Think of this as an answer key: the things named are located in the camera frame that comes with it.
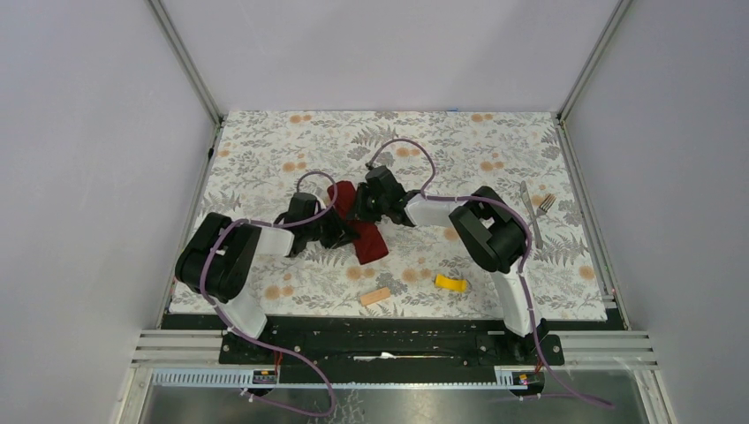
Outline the dark red cloth napkin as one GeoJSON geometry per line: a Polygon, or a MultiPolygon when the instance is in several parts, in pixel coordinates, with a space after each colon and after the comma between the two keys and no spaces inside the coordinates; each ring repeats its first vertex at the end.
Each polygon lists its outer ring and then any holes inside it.
{"type": "Polygon", "coordinates": [[[354,211],[357,189],[351,181],[338,181],[327,188],[329,198],[333,201],[333,208],[353,228],[358,238],[353,240],[356,257],[360,265],[378,261],[389,254],[389,249],[374,223],[349,218],[354,211]]]}

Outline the silver fork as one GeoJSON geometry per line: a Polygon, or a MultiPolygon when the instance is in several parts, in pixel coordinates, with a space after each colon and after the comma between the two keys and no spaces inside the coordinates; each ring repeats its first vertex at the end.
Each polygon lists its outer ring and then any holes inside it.
{"type": "Polygon", "coordinates": [[[545,216],[551,210],[555,202],[556,196],[554,194],[548,194],[535,210],[535,217],[540,218],[545,216]]]}

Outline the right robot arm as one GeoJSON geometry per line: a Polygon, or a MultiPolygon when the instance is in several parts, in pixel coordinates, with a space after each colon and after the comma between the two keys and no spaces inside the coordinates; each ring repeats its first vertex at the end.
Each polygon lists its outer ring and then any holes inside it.
{"type": "Polygon", "coordinates": [[[550,368],[565,362],[561,342],[538,312],[525,277],[533,241],[523,218],[490,187],[459,196],[407,191],[385,166],[370,168],[356,188],[347,218],[375,223],[384,217],[409,227],[454,230],[473,262],[491,277],[503,310],[500,351],[511,362],[550,368]]]}

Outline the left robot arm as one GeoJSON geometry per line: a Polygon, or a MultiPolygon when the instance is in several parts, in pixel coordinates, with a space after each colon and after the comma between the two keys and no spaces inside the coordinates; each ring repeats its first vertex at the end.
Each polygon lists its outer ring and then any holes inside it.
{"type": "Polygon", "coordinates": [[[311,242],[335,249],[359,234],[333,209],[310,193],[295,193],[286,212],[272,224],[211,212],[187,243],[175,265],[175,278],[200,294],[238,336],[240,351],[252,362],[268,360],[272,336],[264,333],[266,313],[247,287],[257,256],[293,258],[311,242]]]}

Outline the light wooden block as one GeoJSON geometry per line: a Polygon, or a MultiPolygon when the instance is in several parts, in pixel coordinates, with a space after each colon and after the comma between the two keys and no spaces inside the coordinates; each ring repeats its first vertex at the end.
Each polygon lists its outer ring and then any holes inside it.
{"type": "Polygon", "coordinates": [[[388,299],[391,295],[391,291],[388,287],[383,287],[375,291],[365,293],[359,297],[359,302],[363,307],[373,305],[377,302],[388,299]]]}

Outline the floral patterned table mat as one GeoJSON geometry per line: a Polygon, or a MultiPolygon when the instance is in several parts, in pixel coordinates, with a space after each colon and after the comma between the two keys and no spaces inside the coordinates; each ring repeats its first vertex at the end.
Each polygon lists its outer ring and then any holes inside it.
{"type": "MultiPolygon", "coordinates": [[[[556,202],[539,219],[544,247],[525,267],[538,312],[552,321],[602,321],[606,307],[579,204],[548,112],[233,111],[216,148],[200,212],[270,222],[297,189],[325,197],[331,181],[359,182],[366,164],[387,166],[407,190],[465,195],[493,188],[525,213],[556,202]]],[[[502,314],[490,276],[457,233],[383,221],[389,254],[360,265],[351,246],[310,244],[295,259],[253,261],[249,286],[268,314],[488,319],[502,314]],[[465,292],[437,288],[444,275],[465,292]],[[359,297],[388,287],[388,299],[359,297]]]]}

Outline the yellow block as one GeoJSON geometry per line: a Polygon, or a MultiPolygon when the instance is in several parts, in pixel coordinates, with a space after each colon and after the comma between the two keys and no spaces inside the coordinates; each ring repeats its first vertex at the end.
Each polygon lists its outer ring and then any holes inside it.
{"type": "Polygon", "coordinates": [[[444,275],[437,275],[435,278],[435,286],[453,292],[465,292],[468,283],[465,279],[453,279],[444,275]]]}

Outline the silver table knife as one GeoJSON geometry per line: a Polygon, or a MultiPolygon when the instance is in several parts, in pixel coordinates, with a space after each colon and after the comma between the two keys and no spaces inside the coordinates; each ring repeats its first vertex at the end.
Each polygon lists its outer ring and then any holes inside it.
{"type": "Polygon", "coordinates": [[[541,250],[544,247],[544,241],[543,241],[543,238],[542,238],[542,235],[541,235],[540,227],[539,227],[539,225],[537,223],[537,215],[535,213],[535,209],[533,207],[533,203],[531,201],[531,196],[530,196],[530,193],[528,191],[528,187],[527,187],[527,184],[526,184],[525,180],[522,180],[520,182],[520,197],[521,197],[521,200],[523,201],[523,203],[524,203],[524,205],[526,207],[526,211],[529,214],[529,218],[530,218],[529,225],[533,229],[533,242],[534,242],[534,245],[535,245],[535,247],[538,250],[541,250]]]}

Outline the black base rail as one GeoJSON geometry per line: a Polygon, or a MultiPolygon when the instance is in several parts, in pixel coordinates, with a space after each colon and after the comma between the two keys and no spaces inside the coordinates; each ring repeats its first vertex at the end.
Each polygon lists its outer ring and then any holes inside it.
{"type": "Polygon", "coordinates": [[[261,366],[261,378],[319,383],[493,382],[495,367],[532,373],[562,366],[559,337],[518,337],[500,320],[270,316],[260,345],[232,335],[214,315],[167,314],[165,330],[216,330],[221,365],[261,366]]]}

